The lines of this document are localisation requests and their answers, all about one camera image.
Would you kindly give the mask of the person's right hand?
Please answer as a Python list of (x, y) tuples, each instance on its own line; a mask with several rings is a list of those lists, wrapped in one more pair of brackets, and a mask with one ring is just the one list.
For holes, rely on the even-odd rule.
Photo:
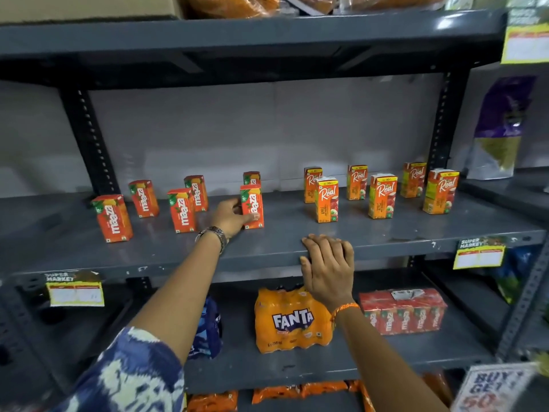
[(332, 239), (332, 249), (335, 257), (335, 267), (333, 269), (326, 269), (324, 265), (321, 251), (317, 245), (317, 235), (309, 234), (301, 241), (309, 254), (306, 257), (312, 264), (313, 290), (307, 291), (332, 313), (343, 305), (354, 303), (352, 296), (354, 273), (351, 276), (345, 271), (345, 267), (341, 265), (341, 262), (344, 263), (341, 242), (347, 241), (330, 238)]

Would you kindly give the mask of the person's left hand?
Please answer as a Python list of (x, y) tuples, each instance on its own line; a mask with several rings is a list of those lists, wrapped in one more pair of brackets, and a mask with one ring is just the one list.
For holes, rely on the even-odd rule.
[(211, 226), (222, 229), (229, 241), (244, 227), (235, 223), (235, 214), (242, 214), (241, 200), (238, 197), (219, 202), (211, 218)]

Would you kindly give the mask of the yellow white price label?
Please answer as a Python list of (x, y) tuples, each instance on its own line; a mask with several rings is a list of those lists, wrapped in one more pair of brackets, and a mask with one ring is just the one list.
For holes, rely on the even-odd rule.
[(549, 63), (549, 6), (508, 10), (503, 65)]
[(104, 307), (102, 277), (92, 270), (45, 273), (51, 307)]
[(507, 239), (490, 235), (462, 239), (458, 242), (453, 270), (498, 268), (502, 265)]

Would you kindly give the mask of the row of orange apple cartons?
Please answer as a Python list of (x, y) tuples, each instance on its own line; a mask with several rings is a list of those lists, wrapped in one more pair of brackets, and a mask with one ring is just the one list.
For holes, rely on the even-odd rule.
[[(402, 178), (392, 173), (368, 175), (367, 165), (347, 167), (348, 201), (368, 200), (367, 215), (373, 220), (391, 219), (395, 213), (396, 194), (405, 199), (423, 198), (422, 210), (429, 215), (451, 212), (460, 173), (449, 169), (427, 171), (426, 163), (405, 163)], [(339, 219), (339, 182), (323, 175), (321, 167), (304, 169), (304, 202), (315, 204), (318, 223)]]

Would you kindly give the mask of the person's left forearm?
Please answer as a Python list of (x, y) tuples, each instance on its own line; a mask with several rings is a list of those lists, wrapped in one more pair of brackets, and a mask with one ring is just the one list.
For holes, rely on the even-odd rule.
[(129, 324), (166, 344), (181, 365), (188, 358), (198, 329), (221, 244), (218, 235), (205, 232), (184, 262)]

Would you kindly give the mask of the blue snack packet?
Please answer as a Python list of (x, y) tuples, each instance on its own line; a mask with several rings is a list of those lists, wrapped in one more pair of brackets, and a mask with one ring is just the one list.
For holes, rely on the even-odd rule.
[(222, 349), (221, 315), (215, 300), (207, 295), (188, 360), (214, 359)]

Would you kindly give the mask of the blue green packet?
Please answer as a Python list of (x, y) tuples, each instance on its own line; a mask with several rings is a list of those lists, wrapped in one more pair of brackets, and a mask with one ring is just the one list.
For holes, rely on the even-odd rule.
[(507, 304), (512, 305), (519, 298), (540, 247), (532, 245), (508, 249), (502, 265), (493, 270), (498, 291)]

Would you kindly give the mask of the white red offer sign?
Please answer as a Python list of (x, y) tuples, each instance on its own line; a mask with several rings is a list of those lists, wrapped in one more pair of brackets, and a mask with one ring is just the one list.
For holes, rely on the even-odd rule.
[(450, 412), (511, 412), (539, 372), (537, 361), (471, 367)]

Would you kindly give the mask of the grey metal side rack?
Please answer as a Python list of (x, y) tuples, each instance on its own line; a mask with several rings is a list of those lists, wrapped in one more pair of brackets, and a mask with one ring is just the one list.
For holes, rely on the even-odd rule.
[[(478, 326), (501, 361), (534, 360), (549, 351), (549, 166), (520, 169), (510, 179), (465, 180), (464, 190), (547, 231), (517, 301), (509, 305), (498, 291), (493, 269), (451, 270), (449, 261), (425, 262), (434, 283)], [(532, 239), (522, 239), (532, 246)]]

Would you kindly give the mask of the purple and green pouch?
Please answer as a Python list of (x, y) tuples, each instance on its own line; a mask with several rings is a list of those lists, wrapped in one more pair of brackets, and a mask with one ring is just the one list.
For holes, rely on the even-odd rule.
[(487, 91), (465, 162), (467, 179), (488, 181), (514, 175), (537, 79), (534, 75), (502, 77)]

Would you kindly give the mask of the red mango juice carton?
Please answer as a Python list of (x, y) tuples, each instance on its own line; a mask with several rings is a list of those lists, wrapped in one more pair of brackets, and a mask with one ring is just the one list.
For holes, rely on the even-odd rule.
[(261, 184), (248, 184), (240, 187), (241, 207), (244, 215), (252, 214), (254, 219), (244, 225), (244, 229), (264, 227), (264, 205)]

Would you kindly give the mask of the person's right forearm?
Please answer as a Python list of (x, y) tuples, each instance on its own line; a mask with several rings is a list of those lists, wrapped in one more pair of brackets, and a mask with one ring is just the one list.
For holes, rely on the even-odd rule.
[(357, 304), (343, 305), (333, 313), (375, 412), (449, 412)]

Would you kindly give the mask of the shrink-wrapped red carton pack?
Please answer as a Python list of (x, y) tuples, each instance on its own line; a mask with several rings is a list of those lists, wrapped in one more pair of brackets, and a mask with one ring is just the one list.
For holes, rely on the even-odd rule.
[(433, 288), (359, 293), (359, 302), (365, 318), (382, 335), (438, 331), (447, 310)]

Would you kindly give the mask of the silver wristwatch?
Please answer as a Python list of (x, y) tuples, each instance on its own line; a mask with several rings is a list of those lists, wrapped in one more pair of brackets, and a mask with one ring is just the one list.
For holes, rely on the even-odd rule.
[(198, 233), (198, 235), (196, 236), (196, 239), (195, 239), (195, 243), (197, 243), (201, 237), (206, 234), (206, 233), (212, 233), (214, 235), (216, 235), (216, 237), (218, 238), (219, 242), (220, 242), (220, 251), (219, 251), (219, 255), (223, 254), (228, 242), (229, 242), (229, 239), (227, 238), (227, 236), (225, 235), (224, 231), (216, 226), (210, 226), (208, 228), (205, 228), (204, 230), (200, 231)]

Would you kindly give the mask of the blue white patterned sleeve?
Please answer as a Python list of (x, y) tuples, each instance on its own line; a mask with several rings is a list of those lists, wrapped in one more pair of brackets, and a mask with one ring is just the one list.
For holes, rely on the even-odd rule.
[(174, 352), (127, 326), (47, 412), (183, 412), (185, 402), (183, 367)]

